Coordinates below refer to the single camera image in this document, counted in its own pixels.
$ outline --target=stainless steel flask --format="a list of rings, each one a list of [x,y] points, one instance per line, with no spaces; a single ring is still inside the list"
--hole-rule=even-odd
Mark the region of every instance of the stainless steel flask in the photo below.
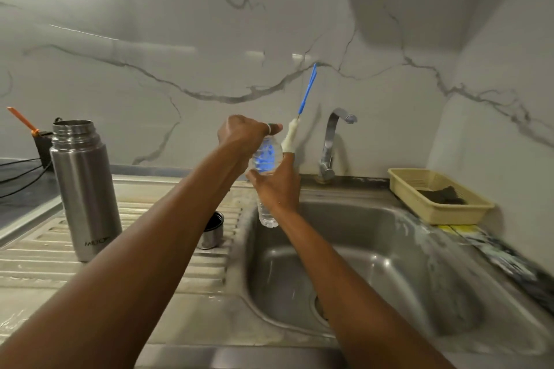
[[[52,163],[79,261],[90,261],[121,233],[106,145],[92,121],[53,125]]]

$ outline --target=yellow plastic basket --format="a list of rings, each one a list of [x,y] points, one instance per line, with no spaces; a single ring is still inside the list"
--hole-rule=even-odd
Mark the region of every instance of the yellow plastic basket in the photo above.
[[[494,204],[439,172],[419,168],[391,168],[391,191],[423,221],[431,225],[475,225]],[[466,205],[441,205],[421,191],[442,190],[453,186]]]

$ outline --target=faucet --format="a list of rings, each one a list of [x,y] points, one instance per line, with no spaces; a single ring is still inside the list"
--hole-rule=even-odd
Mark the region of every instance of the faucet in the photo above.
[[[331,166],[333,165],[333,140],[335,139],[339,118],[342,118],[347,124],[353,124],[358,121],[356,115],[347,113],[343,108],[335,108],[329,116],[327,129],[325,130],[325,143],[323,143],[323,151],[319,161],[319,177],[317,179],[322,183],[328,182],[335,177],[335,171],[331,169]]]

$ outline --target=brand logo on flask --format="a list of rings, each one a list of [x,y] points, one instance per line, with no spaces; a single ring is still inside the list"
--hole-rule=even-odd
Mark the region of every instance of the brand logo on flask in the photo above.
[[[107,240],[109,240],[111,237],[107,236],[105,238],[100,238],[99,240],[90,240],[88,242],[85,242],[85,247],[91,246],[91,245],[98,245],[103,244]]]

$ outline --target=orange knife handle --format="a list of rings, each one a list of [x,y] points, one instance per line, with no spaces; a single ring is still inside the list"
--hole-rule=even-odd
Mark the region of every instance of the orange knife handle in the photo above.
[[[31,130],[31,133],[33,136],[37,136],[38,133],[39,133],[39,129],[36,128],[35,126],[33,126],[29,120],[27,120],[19,111],[17,111],[14,107],[8,107],[8,111],[10,111],[10,113],[12,113],[13,115],[15,115],[19,121],[21,121],[22,123],[24,123],[28,128],[30,128]]]

